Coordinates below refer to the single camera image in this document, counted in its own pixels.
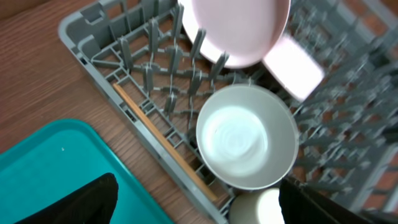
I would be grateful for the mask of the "pink plate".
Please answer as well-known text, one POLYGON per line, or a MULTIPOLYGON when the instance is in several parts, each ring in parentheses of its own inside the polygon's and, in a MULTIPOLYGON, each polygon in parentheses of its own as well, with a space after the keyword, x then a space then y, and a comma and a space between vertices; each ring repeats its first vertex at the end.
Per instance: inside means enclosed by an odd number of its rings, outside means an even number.
POLYGON ((215 63, 226 54, 226 68, 260 62, 282 39, 291 0, 178 0, 183 28, 193 42, 205 31, 201 56, 215 63))

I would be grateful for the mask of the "white cup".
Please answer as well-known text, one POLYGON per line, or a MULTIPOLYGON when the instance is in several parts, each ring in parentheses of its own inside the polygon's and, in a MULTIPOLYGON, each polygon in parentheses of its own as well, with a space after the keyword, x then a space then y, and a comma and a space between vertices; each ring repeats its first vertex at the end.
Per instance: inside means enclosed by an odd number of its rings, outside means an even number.
POLYGON ((236 197, 229 210, 229 223, 284 224, 279 194, 278 188, 271 188, 236 197))

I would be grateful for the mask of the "pink bowl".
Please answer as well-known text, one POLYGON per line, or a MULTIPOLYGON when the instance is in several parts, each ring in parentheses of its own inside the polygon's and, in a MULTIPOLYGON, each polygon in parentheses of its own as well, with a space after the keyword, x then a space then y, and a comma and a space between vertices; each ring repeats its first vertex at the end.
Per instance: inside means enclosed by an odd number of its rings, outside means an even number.
POLYGON ((262 62, 297 101, 305 101, 325 77, 321 66, 288 34, 280 37, 262 62))

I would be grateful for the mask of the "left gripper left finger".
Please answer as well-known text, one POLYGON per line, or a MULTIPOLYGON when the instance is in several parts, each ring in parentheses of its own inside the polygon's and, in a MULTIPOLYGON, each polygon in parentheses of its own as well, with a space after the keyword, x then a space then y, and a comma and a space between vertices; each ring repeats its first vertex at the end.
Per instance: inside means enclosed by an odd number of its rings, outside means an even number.
POLYGON ((19 223, 109 223, 118 191, 116 177, 108 172, 19 223))

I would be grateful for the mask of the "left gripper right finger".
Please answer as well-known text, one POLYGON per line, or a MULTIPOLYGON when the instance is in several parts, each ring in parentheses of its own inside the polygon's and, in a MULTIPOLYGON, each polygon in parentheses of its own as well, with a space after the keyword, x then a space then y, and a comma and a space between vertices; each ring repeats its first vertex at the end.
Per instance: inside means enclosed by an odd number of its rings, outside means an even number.
POLYGON ((280 183, 279 204, 286 224, 371 224, 296 179, 280 183))

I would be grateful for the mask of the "teal serving tray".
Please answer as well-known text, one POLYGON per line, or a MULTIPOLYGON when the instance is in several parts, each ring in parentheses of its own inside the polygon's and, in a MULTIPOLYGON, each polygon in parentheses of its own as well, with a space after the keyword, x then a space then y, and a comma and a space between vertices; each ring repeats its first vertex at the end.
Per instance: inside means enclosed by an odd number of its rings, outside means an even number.
POLYGON ((115 176, 111 223, 172 220, 88 124, 61 119, 1 154, 1 223, 15 223, 105 173, 115 176))

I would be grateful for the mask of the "grey bowl with food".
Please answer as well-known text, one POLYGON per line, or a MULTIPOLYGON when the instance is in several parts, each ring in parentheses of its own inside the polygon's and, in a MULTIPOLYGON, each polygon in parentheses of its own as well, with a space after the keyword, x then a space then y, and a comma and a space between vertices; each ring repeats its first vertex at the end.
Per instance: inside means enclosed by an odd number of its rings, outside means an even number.
POLYGON ((257 85, 230 85, 212 94, 198 115, 196 139, 208 169, 243 190, 277 183, 299 149, 298 127, 287 105, 257 85))

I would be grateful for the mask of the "wooden chopstick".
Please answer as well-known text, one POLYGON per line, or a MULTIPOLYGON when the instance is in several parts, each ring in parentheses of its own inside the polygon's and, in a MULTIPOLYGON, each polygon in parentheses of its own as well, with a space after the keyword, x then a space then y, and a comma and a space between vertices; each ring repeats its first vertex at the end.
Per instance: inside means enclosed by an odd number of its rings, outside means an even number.
POLYGON ((170 154, 174 161, 184 170, 184 172, 193 180, 197 187, 206 195, 212 202, 216 201, 218 197, 211 191, 211 189, 199 178, 196 172, 191 166, 183 159, 183 157, 175 150, 175 148, 168 142, 164 135, 156 128, 152 121, 144 114, 144 112, 138 107, 135 102, 129 97, 129 95, 123 90, 123 88, 117 83, 113 84, 113 88, 120 95, 120 97, 126 102, 128 107, 133 110, 136 116, 146 126, 146 128, 152 133, 152 135, 158 140, 162 147, 170 154))

